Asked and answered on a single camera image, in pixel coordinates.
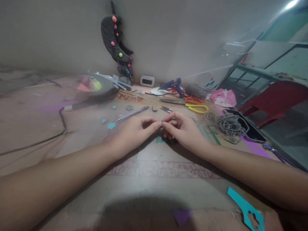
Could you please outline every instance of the chair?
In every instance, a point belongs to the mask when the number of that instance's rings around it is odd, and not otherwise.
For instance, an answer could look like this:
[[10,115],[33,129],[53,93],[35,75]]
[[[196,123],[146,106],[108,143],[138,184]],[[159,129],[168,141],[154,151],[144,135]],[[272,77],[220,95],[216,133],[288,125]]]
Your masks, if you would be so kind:
[[291,81],[279,81],[270,85],[263,93],[246,103],[238,111],[251,107],[243,113],[244,116],[258,110],[266,112],[267,118],[256,123],[256,126],[260,126],[259,129],[262,129],[284,117],[287,109],[303,102],[307,96],[308,88],[306,86]]

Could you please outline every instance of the orange-handled scissors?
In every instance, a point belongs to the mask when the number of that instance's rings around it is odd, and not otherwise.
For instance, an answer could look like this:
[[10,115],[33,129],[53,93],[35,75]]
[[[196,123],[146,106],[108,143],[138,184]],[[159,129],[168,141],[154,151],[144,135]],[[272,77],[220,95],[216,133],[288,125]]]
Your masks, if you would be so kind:
[[204,104],[204,101],[197,97],[187,97],[187,98],[184,98],[184,100],[186,103],[190,103],[190,104],[198,104],[198,105]]
[[197,102],[195,101],[191,101],[191,100],[178,100],[178,99],[160,99],[159,101],[161,102],[165,102],[165,103],[172,103],[172,104],[180,104],[180,105],[184,105],[186,107],[188,107],[189,110],[195,112],[195,113],[198,113],[198,114],[204,114],[205,112],[204,111],[199,111],[199,110],[196,110],[194,109],[193,107],[202,107],[204,108],[205,110],[208,110],[209,108],[205,105],[201,105],[201,102],[202,100],[198,99]]

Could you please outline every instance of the ceiling light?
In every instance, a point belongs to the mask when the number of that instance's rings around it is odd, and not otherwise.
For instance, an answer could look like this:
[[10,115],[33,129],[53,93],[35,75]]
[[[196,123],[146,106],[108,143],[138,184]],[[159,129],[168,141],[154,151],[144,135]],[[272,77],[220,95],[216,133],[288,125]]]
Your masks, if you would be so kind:
[[298,0],[291,1],[291,2],[286,6],[286,9],[292,8],[293,6],[295,6],[295,4],[296,4],[297,2],[298,2]]

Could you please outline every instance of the glue gun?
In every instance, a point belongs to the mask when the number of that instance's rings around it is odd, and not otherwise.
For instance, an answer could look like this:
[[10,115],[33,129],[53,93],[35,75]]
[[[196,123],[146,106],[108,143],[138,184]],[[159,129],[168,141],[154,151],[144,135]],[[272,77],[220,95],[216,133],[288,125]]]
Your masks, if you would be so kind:
[[181,84],[181,78],[177,78],[176,80],[171,80],[170,82],[161,85],[159,90],[166,90],[168,88],[172,88],[172,89],[176,90],[179,93],[180,98],[184,98],[185,94],[181,90],[180,84]]

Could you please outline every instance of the digital clock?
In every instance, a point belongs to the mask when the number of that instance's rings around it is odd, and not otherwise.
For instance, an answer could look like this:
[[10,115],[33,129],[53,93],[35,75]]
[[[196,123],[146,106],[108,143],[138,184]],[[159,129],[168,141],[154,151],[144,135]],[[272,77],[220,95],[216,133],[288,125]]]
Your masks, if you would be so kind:
[[140,77],[140,84],[147,87],[154,87],[155,78],[153,76],[142,75]]

